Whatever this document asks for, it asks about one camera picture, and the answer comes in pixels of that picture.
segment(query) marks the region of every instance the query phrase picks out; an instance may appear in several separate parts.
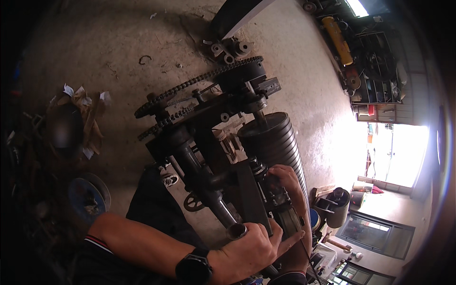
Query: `black watch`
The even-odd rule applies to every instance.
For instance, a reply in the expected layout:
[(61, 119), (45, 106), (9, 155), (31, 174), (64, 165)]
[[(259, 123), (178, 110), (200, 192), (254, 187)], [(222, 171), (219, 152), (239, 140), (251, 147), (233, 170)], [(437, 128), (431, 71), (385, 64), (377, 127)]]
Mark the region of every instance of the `black watch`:
[(212, 267), (207, 261), (209, 250), (195, 249), (176, 265), (176, 277), (181, 284), (205, 285), (212, 276)]

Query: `machine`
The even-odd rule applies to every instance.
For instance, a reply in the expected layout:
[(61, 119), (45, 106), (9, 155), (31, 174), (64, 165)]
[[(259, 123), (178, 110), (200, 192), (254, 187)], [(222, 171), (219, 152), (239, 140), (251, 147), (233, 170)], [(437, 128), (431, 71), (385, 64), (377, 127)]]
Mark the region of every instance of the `machine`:
[[(146, 147), (158, 165), (171, 163), (184, 181), (190, 192), (185, 209), (197, 211), (209, 207), (226, 228), (243, 222), (261, 223), (270, 236), (268, 217), (274, 218), (283, 228), (285, 239), (300, 230), (304, 221), (292, 207), (286, 189), (278, 184), (276, 177), (266, 176), (266, 172), (275, 164), (293, 167), (308, 205), (306, 179), (288, 114), (263, 113), (268, 97), (281, 87), (277, 78), (267, 79), (262, 61), (262, 57), (236, 61), (158, 96), (151, 93), (135, 116), (155, 116), (157, 124), (138, 138), (155, 136)], [(178, 91), (211, 77), (214, 77), (213, 85), (201, 91), (193, 90), (191, 97), (171, 101)], [(222, 94), (205, 100), (203, 93), (217, 84)], [(191, 98), (198, 105), (175, 114), (166, 110)], [(241, 112), (253, 114), (255, 119), (237, 133), (248, 159), (233, 163), (213, 128)], [(273, 276), (277, 269), (270, 266), (266, 273)]]

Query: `concrete floor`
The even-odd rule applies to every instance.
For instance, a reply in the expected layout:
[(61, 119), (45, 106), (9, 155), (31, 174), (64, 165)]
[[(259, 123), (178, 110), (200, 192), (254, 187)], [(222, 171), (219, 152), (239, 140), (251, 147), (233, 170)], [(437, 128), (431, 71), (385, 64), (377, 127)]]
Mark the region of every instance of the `concrete floor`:
[[(75, 90), (83, 85), (89, 95), (110, 91), (113, 105), (97, 120), (105, 136), (101, 154), (87, 169), (108, 185), (112, 212), (126, 214), (143, 167), (152, 162), (136, 136), (155, 120), (135, 119), (135, 110), (146, 94), (161, 93), (215, 67), (195, 50), (182, 24), (195, 23), (189, 31), (194, 35), (222, 3), (72, 1), (63, 13), (53, 9), (44, 15), (36, 28), (23, 63), (26, 110), (42, 111), (65, 83)], [(282, 90), (270, 98), (265, 113), (290, 115), (308, 188), (335, 182), (350, 189), (365, 167), (366, 126), (350, 110), (314, 20), (299, 1), (276, 1), (241, 29), (240, 38), (255, 43), (252, 55), (264, 56), (268, 77), (279, 78)], [(139, 65), (143, 55), (152, 60)], [(187, 195), (183, 183), (169, 190), (182, 204)], [(223, 242), (224, 230), (207, 208), (184, 213), (209, 246)]]

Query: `hand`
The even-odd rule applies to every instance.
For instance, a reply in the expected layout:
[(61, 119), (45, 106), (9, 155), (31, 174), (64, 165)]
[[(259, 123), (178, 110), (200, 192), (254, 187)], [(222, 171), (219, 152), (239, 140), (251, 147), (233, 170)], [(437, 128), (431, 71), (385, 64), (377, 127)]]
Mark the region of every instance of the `hand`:
[(232, 241), (220, 250), (207, 256), (213, 267), (211, 284), (225, 285), (241, 281), (271, 265), (278, 257), (303, 238), (305, 232), (299, 231), (289, 239), (282, 240), (282, 228), (269, 219), (273, 236), (268, 237), (264, 225), (245, 223), (249, 230), (242, 238)]
[(300, 201), (304, 197), (298, 177), (291, 166), (276, 164), (268, 170), (266, 175), (275, 175), (278, 177), (280, 184), (288, 192), (291, 202)]

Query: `cable drum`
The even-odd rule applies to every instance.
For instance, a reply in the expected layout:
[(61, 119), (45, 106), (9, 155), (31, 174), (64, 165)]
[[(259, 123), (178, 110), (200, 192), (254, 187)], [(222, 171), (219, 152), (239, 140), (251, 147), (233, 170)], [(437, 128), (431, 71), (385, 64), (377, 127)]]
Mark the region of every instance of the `cable drum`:
[(264, 116), (268, 129), (261, 129), (256, 120), (239, 129), (238, 137), (248, 157), (256, 156), (258, 161), (271, 167), (275, 164), (293, 168), (306, 199), (309, 211), (306, 177), (295, 132), (287, 113), (277, 112)]

